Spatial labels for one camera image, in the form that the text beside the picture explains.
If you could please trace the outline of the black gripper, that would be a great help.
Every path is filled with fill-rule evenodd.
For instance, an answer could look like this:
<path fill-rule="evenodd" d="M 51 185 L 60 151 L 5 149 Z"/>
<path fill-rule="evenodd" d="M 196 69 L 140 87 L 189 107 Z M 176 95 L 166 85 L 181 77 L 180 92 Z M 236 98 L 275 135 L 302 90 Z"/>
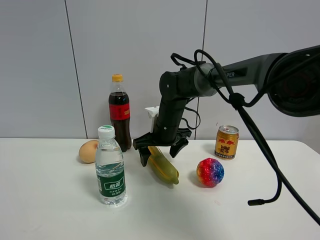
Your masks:
<path fill-rule="evenodd" d="M 151 152 L 148 146 L 170 147 L 169 154 L 175 158 L 178 153 L 188 145 L 192 131 L 188 128 L 156 127 L 153 132 L 148 132 L 133 140 L 132 145 L 138 150 L 140 162 L 143 167 L 148 163 Z"/>

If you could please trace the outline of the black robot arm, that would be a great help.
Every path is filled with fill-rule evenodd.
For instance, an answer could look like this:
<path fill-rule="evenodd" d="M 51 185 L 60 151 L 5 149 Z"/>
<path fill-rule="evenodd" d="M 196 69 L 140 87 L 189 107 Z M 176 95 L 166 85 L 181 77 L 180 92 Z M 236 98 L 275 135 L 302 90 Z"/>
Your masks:
<path fill-rule="evenodd" d="M 226 101 L 235 107 L 252 107 L 263 95 L 268 95 L 273 106 L 288 116 L 320 113 L 319 46 L 260 55 L 226 66 L 213 60 L 190 60 L 175 53 L 171 59 L 180 70 L 167 71 L 160 77 L 161 101 L 153 129 L 132 143 L 143 166 L 148 162 L 151 146 L 169 147 L 170 155 L 175 157 L 191 135 L 190 128 L 180 128 L 190 99 L 213 96 L 221 88 L 256 87 L 258 93 L 250 102 L 245 102 L 238 93 L 228 97 Z"/>

